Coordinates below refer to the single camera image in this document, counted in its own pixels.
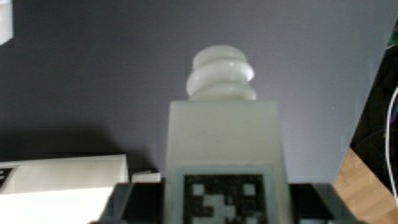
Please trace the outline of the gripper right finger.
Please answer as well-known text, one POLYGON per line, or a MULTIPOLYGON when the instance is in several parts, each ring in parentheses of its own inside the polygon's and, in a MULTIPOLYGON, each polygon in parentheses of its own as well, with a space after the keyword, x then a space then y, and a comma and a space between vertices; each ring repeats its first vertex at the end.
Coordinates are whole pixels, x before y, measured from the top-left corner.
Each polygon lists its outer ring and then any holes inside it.
POLYGON ((290 185, 294 224, 356 224, 334 187, 327 183, 290 185))

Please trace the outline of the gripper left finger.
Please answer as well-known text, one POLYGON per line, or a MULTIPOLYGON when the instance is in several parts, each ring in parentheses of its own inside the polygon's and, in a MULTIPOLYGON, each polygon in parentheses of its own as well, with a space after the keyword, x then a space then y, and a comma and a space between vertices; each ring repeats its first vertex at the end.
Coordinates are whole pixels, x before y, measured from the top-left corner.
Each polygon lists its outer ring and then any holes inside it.
POLYGON ((162 199, 160 183, 119 183, 98 224, 162 224, 162 199))

